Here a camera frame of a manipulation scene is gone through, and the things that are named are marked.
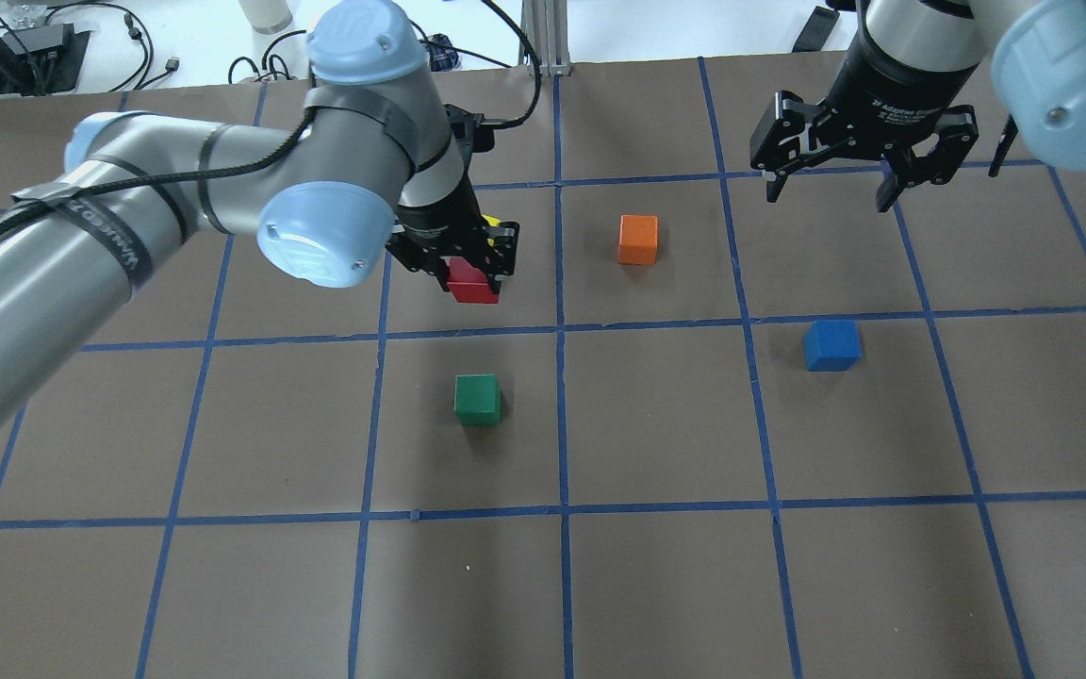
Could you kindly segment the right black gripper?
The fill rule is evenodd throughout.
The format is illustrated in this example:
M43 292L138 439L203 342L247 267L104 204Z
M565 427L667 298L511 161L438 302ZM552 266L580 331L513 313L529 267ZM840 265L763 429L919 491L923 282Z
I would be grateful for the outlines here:
M765 199L773 205L790 175L837 143L839 158L887 164L875 197L877 212L887 212L908 188L951 181L978 141L974 106L948 108L962 86L963 72L923 72L850 47L822 102L807 103L792 91L771 96L750 134L749 167L762 173ZM913 144L930 133L936 143L917 155Z

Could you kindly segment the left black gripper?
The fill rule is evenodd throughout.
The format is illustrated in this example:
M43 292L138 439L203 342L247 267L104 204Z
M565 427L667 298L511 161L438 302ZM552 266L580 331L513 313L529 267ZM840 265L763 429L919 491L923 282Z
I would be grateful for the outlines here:
M425 271L434 277L444 292L450 292L450 259L463 257L487 274L500 288L516 274L517 221L502 221L502 227L488 232L488 222L480 210L469 177L464 175L447 194L431 205L395 209L400 232L392 232L387 250L408 271Z

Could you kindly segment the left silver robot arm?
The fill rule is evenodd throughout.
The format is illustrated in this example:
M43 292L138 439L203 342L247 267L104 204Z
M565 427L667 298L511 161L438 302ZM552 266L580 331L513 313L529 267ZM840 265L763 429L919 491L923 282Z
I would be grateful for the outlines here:
M460 259L497 293L516 271L514 221L489 221L471 156L514 120L441 102L403 8L340 1L305 39L310 77L290 130L132 110L94 113L55 181L0 218L0 428L198 232L251 236L315 287L370 278L381 257L447 290Z

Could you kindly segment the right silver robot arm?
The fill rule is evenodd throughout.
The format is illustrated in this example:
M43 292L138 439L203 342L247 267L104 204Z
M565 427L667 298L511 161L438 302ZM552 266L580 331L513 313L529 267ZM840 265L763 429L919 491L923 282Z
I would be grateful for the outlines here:
M1086 172L1086 1L831 1L857 29L817 103L776 91L752 133L749 166L776 202L790 176L833 159L875 160L888 174L877 211L919 185L944 185L978 141L957 95L990 70L1008 117L996 175L1022 141L1048 166Z

